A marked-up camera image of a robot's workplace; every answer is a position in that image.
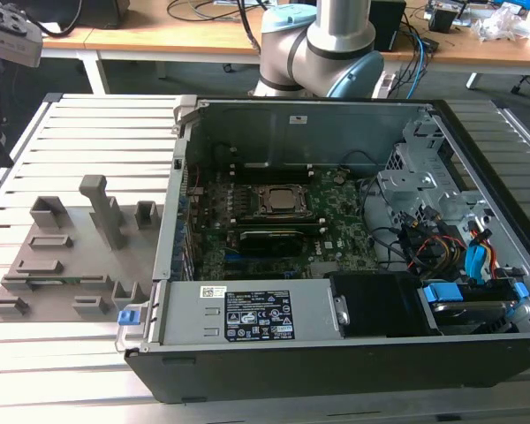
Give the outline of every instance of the blue latch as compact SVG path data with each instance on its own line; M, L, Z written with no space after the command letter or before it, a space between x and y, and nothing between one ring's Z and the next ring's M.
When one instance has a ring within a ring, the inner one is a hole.
M524 283L521 283L521 282L515 283L514 290L518 294L519 299L524 299L530 296L530 291L528 291Z
M429 303L459 302L463 300L461 291L455 283L432 283L424 287L424 294Z
M483 246L469 246L466 252L466 274L477 281L477 284L485 284L481 270L487 260L487 250Z
M117 314L117 323L119 325L140 325L140 311L120 311Z

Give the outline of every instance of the power supply label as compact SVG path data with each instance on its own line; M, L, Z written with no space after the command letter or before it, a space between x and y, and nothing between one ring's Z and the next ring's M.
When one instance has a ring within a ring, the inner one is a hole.
M289 291L228 291L225 337L229 342L262 342L294 338Z

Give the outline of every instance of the computer case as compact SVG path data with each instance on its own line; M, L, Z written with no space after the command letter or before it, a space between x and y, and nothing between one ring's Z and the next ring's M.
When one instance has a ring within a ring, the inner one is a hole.
M57 22L61 26L72 22L79 7L79 0L14 0L12 3L40 22ZM99 29L118 28L129 5L130 0L83 0L79 24Z
M465 114L482 110L461 107ZM370 259L350 260L349 249L369 244L350 221L334 230L337 216L353 216L357 207L349 199L340 204L345 195L337 194L344 190L337 184L353 192L354 183L338 175L350 169L360 192L367 182L369 200L357 208L365 228L377 229L372 237L385 237L383 227L405 213L413 217L413 239L425 239L428 219L439 216L443 231L472 246L470 228L485 223L503 268L530 269L530 221L473 139L490 140L490 132L477 131L483 123L466 128L441 101L183 96L174 113L178 139L154 285L148 302L126 307L117 342L155 399L184 404L483 388L530 368L530 271L519 272L523 284L514 290L527 287L519 299L503 274L490 286L458 285L457 300L445 292L437 300L433 290L457 285L453 276L422 282L386 267L352 271L349 264ZM348 161L349 152L362 155ZM365 178L375 164L380 196L371 192L375 180L369 185ZM476 190L455 183L461 171ZM314 230L315 218L301 209L306 204L320 206L326 218L317 223L326 231ZM424 215L417 212L421 204ZM269 207L295 215L264 218ZM351 216L345 220L357 219ZM288 231L286 220L297 230ZM276 249L262 244L265 252L246 254L244 241L263 240L268 231L279 249L305 232L318 239L305 242L300 259L267 265L263 258L276 257ZM348 243L348 237L359 238ZM391 243L396 236L387 237ZM408 262L398 266L411 269ZM504 287L502 298L493 299Z

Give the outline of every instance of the green circuit board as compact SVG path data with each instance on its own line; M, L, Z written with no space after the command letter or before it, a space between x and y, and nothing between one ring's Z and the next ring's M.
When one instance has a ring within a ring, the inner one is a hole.
M296 256L243 258L228 247L227 230L218 225L224 219L214 216L199 229L202 249L196 279L319 278L335 270L377 269L375 250L368 245L367 230L356 215L357 189L351 179L342 184L343 175L340 170L317 170L306 185L307 206L324 216L327 225L322 235L305 237L302 252ZM215 190L207 185L209 193Z

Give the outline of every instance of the floor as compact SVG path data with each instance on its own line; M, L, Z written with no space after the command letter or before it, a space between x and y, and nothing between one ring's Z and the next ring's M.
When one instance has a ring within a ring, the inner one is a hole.
M233 65L225 73L221 64L167 63L167 79L158 79L153 62L105 61L112 94L150 95L245 95L259 76L256 65ZM91 93L87 77L77 60L43 59L39 68L29 69L6 64L0 81L3 107L10 124L5 128L11 148L48 92ZM496 99L507 104L530 129L530 85L524 84L519 95L511 88L518 76L484 76L478 89L467 90L468 74L432 72L421 81L413 98L418 99ZM404 97L404 87L398 97Z

